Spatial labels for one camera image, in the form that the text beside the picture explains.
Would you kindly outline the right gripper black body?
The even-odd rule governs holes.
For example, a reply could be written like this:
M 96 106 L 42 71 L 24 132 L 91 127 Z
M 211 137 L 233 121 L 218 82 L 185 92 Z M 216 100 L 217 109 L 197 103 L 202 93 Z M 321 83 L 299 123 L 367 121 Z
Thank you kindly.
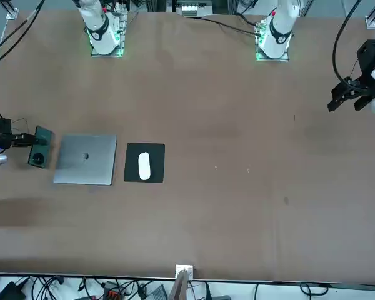
M 0 149 L 9 149 L 13 140 L 11 120 L 0 117 Z

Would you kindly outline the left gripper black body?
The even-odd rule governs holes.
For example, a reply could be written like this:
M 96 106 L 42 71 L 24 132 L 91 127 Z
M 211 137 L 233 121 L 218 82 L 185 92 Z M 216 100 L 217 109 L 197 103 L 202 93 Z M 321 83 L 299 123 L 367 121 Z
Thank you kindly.
M 361 70 L 360 83 L 370 83 L 375 70 L 375 39 L 368 39 L 358 50 L 357 58 Z

